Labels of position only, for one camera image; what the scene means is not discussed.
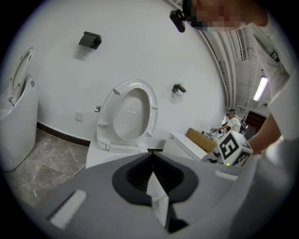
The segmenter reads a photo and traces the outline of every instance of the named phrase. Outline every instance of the smart toilet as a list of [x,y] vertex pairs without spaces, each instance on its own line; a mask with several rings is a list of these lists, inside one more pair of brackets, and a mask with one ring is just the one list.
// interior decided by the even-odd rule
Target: smart toilet
[[148,83],[141,79],[120,83],[100,108],[86,168],[147,152],[157,118],[157,99]]
[[35,145],[38,87],[27,73],[33,53],[30,48],[21,56],[0,97],[0,162],[5,171],[16,168]]

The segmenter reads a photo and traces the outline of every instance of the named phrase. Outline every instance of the white wall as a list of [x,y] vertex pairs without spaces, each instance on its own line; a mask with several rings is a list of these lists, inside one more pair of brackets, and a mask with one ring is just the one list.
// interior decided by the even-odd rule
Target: white wall
[[[35,47],[29,74],[40,90],[38,121],[78,138],[91,138],[95,107],[129,78],[147,81],[157,96],[150,147],[163,147],[169,131],[208,131],[225,113],[219,75],[195,31],[188,24],[183,34],[175,28],[171,10],[162,0],[48,1],[17,35],[2,77],[10,79],[15,62]],[[97,50],[78,45],[84,31],[101,35]],[[188,89],[174,104],[171,89],[179,81]],[[84,112],[83,122],[74,119],[76,110]]]

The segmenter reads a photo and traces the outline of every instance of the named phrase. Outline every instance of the ceiling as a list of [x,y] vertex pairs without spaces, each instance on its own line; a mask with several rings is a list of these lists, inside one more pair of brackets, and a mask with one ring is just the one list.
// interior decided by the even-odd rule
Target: ceiling
[[[174,9],[181,9],[183,2],[183,0],[164,1],[170,3]],[[253,28],[251,26],[247,26],[242,30],[242,32],[244,33],[244,45],[246,45],[247,51],[247,59],[244,61],[235,57],[236,53],[238,54],[238,52],[240,52],[240,48],[239,51],[232,49],[233,45],[239,45],[239,42],[236,42],[238,38],[233,37],[236,35],[236,31],[227,33],[211,33],[209,35],[201,32],[200,34],[206,37],[203,40],[210,45],[212,54],[215,55],[216,49],[219,52],[219,55],[215,57],[215,62],[218,64],[218,70],[222,75],[223,88],[227,96],[227,108],[235,108],[241,116],[249,110],[268,116],[269,110],[267,106],[264,106],[264,104],[268,104],[271,100],[269,86],[266,87],[258,102],[253,100],[260,84],[261,77],[264,76],[254,50],[254,43],[252,39]],[[223,69],[221,62],[225,65],[224,68],[227,71],[226,73],[223,72],[223,70],[220,70]]]

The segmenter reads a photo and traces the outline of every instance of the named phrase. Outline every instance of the ceiling light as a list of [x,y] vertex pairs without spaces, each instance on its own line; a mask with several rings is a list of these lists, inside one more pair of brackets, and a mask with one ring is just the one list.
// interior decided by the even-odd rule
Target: ceiling light
[[256,95],[254,96],[253,100],[258,101],[267,85],[268,79],[266,77],[262,77],[260,85],[258,86],[258,89],[256,91]]

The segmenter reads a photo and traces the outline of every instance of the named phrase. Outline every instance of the person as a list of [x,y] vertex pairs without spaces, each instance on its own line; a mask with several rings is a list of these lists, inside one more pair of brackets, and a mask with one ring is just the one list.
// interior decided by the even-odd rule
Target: person
[[[258,61],[269,81],[272,99],[296,70],[298,61],[289,48],[283,30],[269,12],[254,0],[191,0],[191,17],[196,17],[198,22],[204,22],[201,25],[211,30],[227,31],[251,24],[263,33],[272,44],[272,53],[267,51],[257,35],[253,35],[253,40]],[[253,154],[265,150],[280,136],[278,124],[270,113],[259,132],[249,140]]]
[[237,113],[234,109],[230,109],[228,112],[229,122],[224,126],[214,129],[213,132],[224,130],[230,127],[230,130],[235,132],[240,132],[241,129],[241,120],[237,117]]

